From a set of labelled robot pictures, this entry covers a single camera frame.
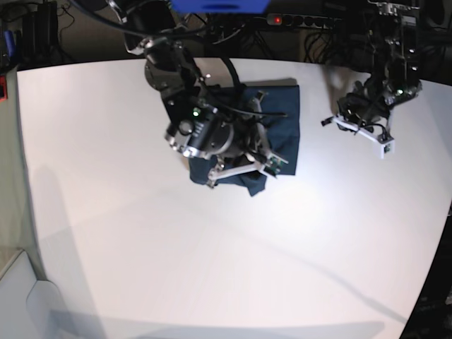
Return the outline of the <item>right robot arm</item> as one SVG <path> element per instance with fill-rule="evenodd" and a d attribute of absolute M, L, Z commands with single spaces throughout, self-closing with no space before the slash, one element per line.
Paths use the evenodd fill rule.
<path fill-rule="evenodd" d="M 249 97 L 230 59 L 221 56 L 231 88 L 209 85 L 186 43 L 209 47 L 175 18 L 166 1 L 108 1 L 124 30 L 126 48 L 145 58 L 145 79 L 159 92 L 169 117 L 165 140 L 188 160 L 193 182 L 245 186 L 251 194 L 263 190 L 288 161 L 268 138 L 271 118 L 262 104 L 266 92 Z"/>

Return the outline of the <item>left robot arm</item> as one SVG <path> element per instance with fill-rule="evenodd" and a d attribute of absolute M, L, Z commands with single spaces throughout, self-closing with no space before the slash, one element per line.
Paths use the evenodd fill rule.
<path fill-rule="evenodd" d="M 359 134 L 391 150 L 393 108 L 417 97 L 419 1 L 370 1 L 376 10 L 368 29 L 373 49 L 370 77 L 357 81 L 352 92 L 337 100 L 337 112 L 321 122 Z"/>

